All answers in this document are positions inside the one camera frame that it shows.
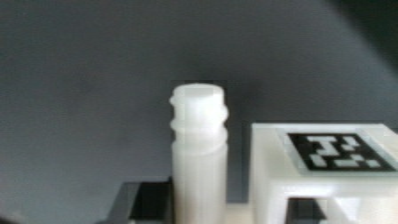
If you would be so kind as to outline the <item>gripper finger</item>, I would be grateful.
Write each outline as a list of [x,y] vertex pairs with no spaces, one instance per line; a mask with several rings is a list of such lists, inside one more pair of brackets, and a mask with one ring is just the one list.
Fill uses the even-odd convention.
[[125,183],[109,214],[109,224],[175,224],[173,183]]

